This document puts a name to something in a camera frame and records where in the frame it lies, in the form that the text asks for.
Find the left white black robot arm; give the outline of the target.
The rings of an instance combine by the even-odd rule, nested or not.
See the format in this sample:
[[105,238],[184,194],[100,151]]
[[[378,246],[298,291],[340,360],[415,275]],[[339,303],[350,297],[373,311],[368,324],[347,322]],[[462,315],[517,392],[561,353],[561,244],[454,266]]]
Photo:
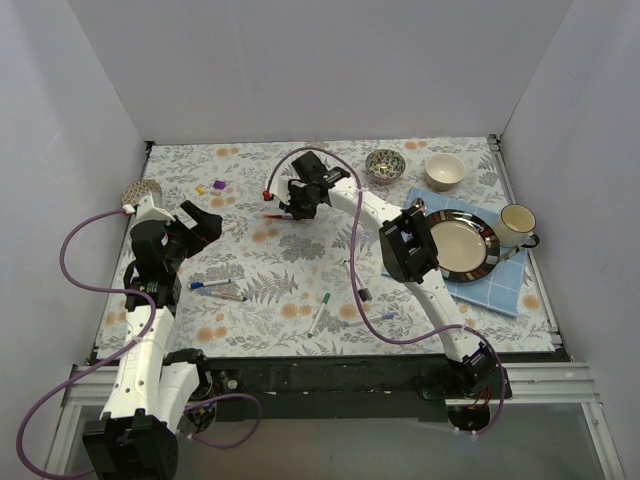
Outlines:
[[125,340],[116,379],[100,418],[86,424],[83,444],[100,479],[171,479],[178,463],[176,430],[189,399],[205,398],[211,373],[196,353],[165,361],[181,294],[178,271],[222,234],[222,218],[185,201],[194,220],[141,205],[130,230],[134,260],[125,273]]

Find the green capped marker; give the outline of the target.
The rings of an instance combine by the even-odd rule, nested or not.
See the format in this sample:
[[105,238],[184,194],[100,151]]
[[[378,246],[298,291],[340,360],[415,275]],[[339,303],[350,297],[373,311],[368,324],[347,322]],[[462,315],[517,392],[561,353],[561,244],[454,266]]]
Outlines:
[[321,318],[322,318],[322,316],[323,316],[323,314],[324,314],[324,312],[326,310],[326,307],[328,305],[328,302],[329,302],[330,298],[331,298],[331,294],[329,292],[327,292],[324,295],[321,303],[319,304],[319,308],[318,308],[318,310],[316,311],[316,313],[315,313],[315,315],[313,317],[313,320],[312,320],[312,323],[311,323],[309,329],[306,332],[306,337],[307,338],[312,338],[315,335],[315,331],[317,329],[318,323],[321,320]]

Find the pink capped marker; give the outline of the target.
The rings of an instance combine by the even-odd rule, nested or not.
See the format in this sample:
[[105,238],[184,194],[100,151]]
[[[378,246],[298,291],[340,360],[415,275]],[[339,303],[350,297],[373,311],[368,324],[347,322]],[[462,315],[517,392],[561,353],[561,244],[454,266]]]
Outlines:
[[222,227],[221,232],[225,233],[225,232],[228,232],[228,231],[232,231],[235,228],[237,228],[238,226],[239,226],[239,224],[235,223],[235,222],[232,223],[232,224],[229,224],[229,225],[225,225],[225,226]]

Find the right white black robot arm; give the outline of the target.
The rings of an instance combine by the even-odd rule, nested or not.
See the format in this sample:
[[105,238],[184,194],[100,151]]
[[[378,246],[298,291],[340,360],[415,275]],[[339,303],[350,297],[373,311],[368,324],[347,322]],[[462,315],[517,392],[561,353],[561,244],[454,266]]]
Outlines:
[[321,204],[353,217],[349,244],[351,288],[362,310],[355,279],[355,246],[359,226],[378,234],[384,268],[417,299],[434,330],[414,339],[396,340],[375,330],[365,314],[366,327],[379,340],[394,345],[409,345],[437,335],[451,366],[454,389],[464,397],[475,397],[490,390],[503,400],[507,377],[499,356],[477,330],[462,323],[438,265],[437,248],[427,226],[422,204],[401,208],[364,189],[355,170],[333,153],[339,162],[329,169],[317,154],[319,148],[298,148],[292,168],[293,179],[271,177],[267,193],[280,200],[280,207],[295,219],[312,219]]

